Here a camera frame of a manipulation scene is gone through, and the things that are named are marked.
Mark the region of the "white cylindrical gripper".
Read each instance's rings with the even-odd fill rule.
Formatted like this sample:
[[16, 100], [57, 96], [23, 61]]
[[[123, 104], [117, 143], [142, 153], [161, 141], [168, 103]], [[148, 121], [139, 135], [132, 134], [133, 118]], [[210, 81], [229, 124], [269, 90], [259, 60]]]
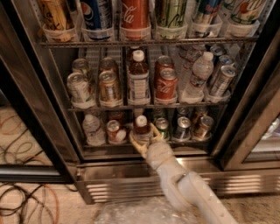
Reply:
[[129, 140], [133, 147], [138, 151], [142, 158], [146, 158], [147, 164], [158, 175], [176, 175], [179, 173], [179, 163], [173, 154], [171, 146], [166, 142], [158, 142], [162, 139], [157, 127], [151, 123], [152, 137], [150, 141], [153, 143], [148, 148], [148, 143], [139, 143], [132, 134]]

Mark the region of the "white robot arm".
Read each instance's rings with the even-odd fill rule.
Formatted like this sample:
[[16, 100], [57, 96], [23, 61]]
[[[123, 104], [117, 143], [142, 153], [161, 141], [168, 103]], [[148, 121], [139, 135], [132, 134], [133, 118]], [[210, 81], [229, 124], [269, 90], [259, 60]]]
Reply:
[[129, 140], [160, 178], [164, 196], [175, 210], [185, 211], [195, 205], [208, 224], [238, 224], [207, 182], [195, 171], [187, 170], [174, 156], [172, 147], [161, 138], [151, 123], [150, 142], [139, 143], [133, 130]]

